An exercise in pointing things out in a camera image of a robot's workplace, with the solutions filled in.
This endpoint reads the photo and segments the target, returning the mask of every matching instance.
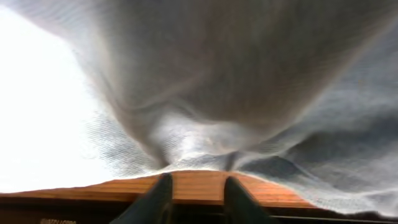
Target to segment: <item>gray fabric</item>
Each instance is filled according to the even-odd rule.
[[[75,50],[115,179],[231,170],[398,216],[398,1],[47,4],[6,2]]]

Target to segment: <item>orange wood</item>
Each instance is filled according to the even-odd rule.
[[[228,175],[237,177],[263,206],[313,208],[292,191],[276,184],[240,174],[215,171],[174,172],[174,199],[178,203],[222,204],[224,181]],[[0,200],[1,197],[34,197],[130,202],[139,194],[146,192],[156,181],[156,178],[156,176],[153,176],[132,180],[114,180],[72,189],[0,194]]]

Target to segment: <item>wooden surface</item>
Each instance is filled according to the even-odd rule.
[[[293,192],[278,185],[239,174],[214,171],[174,172],[174,199],[177,203],[222,204],[224,181],[228,175],[237,177],[263,206],[312,208],[311,205],[304,202]],[[156,181],[156,178],[114,180],[89,187],[0,194],[0,197],[67,198],[130,202],[139,194],[146,192]]]

